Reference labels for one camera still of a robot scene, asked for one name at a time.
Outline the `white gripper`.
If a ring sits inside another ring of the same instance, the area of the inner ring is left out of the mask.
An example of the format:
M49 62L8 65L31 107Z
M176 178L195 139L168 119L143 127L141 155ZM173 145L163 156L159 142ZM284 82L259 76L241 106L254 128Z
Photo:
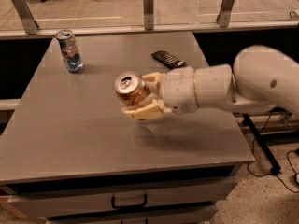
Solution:
M173 69L168 73L154 72L143 75L143 91L153 98L148 105L128 106L121 109L129 119L157 119L172 111L175 114L189 114L198 110L194 91L194 69L191 67Z

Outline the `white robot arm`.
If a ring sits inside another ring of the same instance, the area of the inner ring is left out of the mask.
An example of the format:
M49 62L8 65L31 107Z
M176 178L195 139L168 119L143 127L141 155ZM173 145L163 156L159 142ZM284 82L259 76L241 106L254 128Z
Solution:
M131 119L157 119L167 113L190 114L200 108L236 113L283 108L299 115L299 63L266 46L242 49L232 66L186 66L140 76L125 72L115 92Z

